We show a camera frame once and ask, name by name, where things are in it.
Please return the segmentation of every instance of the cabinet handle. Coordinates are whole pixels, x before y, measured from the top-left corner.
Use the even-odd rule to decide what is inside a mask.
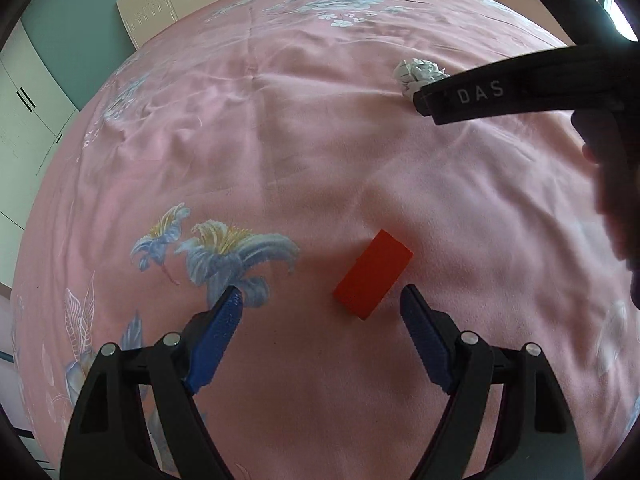
[[[20,101],[23,102],[23,104],[27,107],[27,110],[30,112],[33,112],[33,110],[31,110],[31,108],[29,108],[29,105],[27,104],[27,101],[24,100],[24,98],[20,95],[20,92],[16,92],[16,95],[20,98]]]
[[[24,96],[29,100],[29,102],[31,103],[31,106],[32,106],[33,108],[35,108],[35,107],[36,107],[36,105],[35,105],[35,104],[33,104],[33,101],[32,101],[32,100],[31,100],[31,98],[27,95],[27,92],[25,92],[25,91],[24,91],[24,88],[20,87],[20,90],[22,90],[22,93],[24,94]]]

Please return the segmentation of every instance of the flower stem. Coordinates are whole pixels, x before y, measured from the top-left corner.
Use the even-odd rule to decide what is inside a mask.
[[[173,277],[169,274],[169,271],[167,270],[167,268],[164,266],[164,264],[160,265],[160,268],[162,269],[162,272],[164,272],[166,274],[166,276],[169,278],[169,281],[171,281],[174,285],[180,285],[180,282],[176,282]]]

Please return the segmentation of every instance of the bed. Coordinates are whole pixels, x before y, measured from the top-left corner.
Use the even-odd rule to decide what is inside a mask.
[[[416,283],[492,345],[542,346],[593,477],[640,412],[640,318],[569,113],[434,126],[392,76],[561,46],[491,0],[222,0],[147,41],[66,134],[20,247],[15,363],[50,461],[101,345],[235,285],[251,311],[196,403],[238,478],[408,478],[447,400],[399,317]],[[331,293],[380,229],[414,257],[362,322]]]

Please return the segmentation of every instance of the teal wall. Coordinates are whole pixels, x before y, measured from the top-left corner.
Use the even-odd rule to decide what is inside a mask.
[[[32,0],[22,23],[43,63],[78,109],[134,52],[116,0]]]

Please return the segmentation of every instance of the white lettering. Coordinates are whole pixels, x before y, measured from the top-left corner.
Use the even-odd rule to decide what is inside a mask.
[[[467,92],[464,88],[458,89],[458,97],[460,98],[460,102],[463,105],[471,101],[471,99],[469,98],[469,92]]]
[[[488,97],[486,96],[486,94],[482,91],[482,89],[480,88],[480,85],[476,85],[476,101],[479,101],[480,98],[482,99],[488,99]]]
[[[494,97],[502,97],[504,90],[500,86],[500,81],[491,81],[491,90],[494,91]]]

